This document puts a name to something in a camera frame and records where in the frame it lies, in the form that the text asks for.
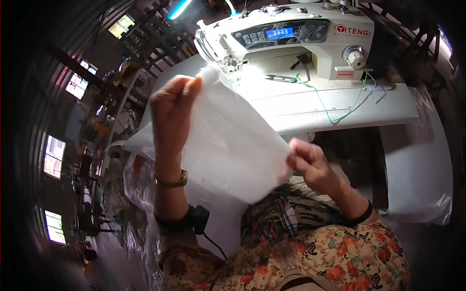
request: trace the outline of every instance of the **blue lcd display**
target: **blue lcd display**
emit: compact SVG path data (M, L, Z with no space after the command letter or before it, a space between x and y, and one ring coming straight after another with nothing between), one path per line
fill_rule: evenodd
M267 34L267 38L270 40L280 39L280 38L285 38L285 37L293 37L295 35L293 33L292 27L266 30L265 33Z

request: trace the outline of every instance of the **wristwatch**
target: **wristwatch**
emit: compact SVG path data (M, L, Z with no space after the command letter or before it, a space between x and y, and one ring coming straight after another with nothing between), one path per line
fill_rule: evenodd
M155 184L158 187L163 187L163 188L184 187L188 183L188 171L181 170L181 179L178 182L171 182L171 183L163 182L157 179L155 176L154 176L154 179L155 179Z

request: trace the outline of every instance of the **sewing machine control panel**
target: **sewing machine control panel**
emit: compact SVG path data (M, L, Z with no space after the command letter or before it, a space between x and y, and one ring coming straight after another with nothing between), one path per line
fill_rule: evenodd
M295 43L316 43L325 41L329 25L330 21L326 19L290 20L235 31L232 32L232 37L248 50Z

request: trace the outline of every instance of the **checkered cloth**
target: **checkered cloth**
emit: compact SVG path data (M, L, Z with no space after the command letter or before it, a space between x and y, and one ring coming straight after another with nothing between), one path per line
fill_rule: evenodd
M275 207L280 216L283 227L289 231L292 237L298 235L298 219L296 218L295 210L291 207L288 199L280 196L280 199L275 200Z

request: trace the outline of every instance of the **window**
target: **window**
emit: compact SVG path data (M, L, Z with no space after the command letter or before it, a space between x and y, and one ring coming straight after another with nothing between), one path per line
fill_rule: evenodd
M62 159L66 143L52 136L47 137L45 147L44 172L60 179L62 173Z
M80 65L85 67L94 75L97 72L97 68L86 61L81 61ZM66 86L66 90L81 100L84 92L86 91L87 84L88 82L86 80L83 80L80 76L78 76L78 74L74 73L73 76L71 76L68 85Z
M66 244L62 228L62 216L46 210L45 220L47 221L48 237L50 240L60 244Z
M109 31L116 36L116 38L121 39L121 34L127 32L131 25L134 25L134 20L127 15L123 15L120 20L110 27Z

